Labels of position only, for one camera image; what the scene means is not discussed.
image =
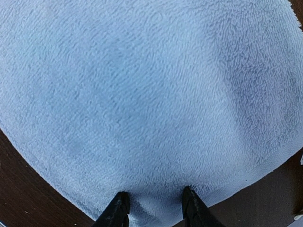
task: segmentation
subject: wooden table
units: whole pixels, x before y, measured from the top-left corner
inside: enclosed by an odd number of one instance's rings
[[[303,22],[303,0],[291,0]],[[227,227],[286,227],[303,208],[303,149],[281,167],[211,207]],[[44,181],[0,131],[0,221],[7,227],[90,227],[93,223]]]

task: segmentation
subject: towel fold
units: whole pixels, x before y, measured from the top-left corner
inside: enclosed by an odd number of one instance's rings
[[[0,127],[96,219],[214,205],[303,147],[303,35],[287,0],[0,3]]]

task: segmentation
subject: blue towel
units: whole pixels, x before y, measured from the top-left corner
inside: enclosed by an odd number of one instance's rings
[[[303,35],[287,0],[4,0],[0,127],[96,219],[182,219],[303,147]]]

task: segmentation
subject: cloth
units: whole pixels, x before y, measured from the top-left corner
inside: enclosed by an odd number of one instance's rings
[[[303,36],[287,0],[3,0],[0,127],[96,219],[182,220],[303,146]]]

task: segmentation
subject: brown wooden surface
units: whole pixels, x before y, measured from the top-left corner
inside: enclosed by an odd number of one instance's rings
[[[303,0],[291,0],[303,22]],[[227,227],[286,227],[303,208],[303,150],[211,207]],[[93,221],[45,182],[0,131],[0,221],[7,227],[90,227]]]

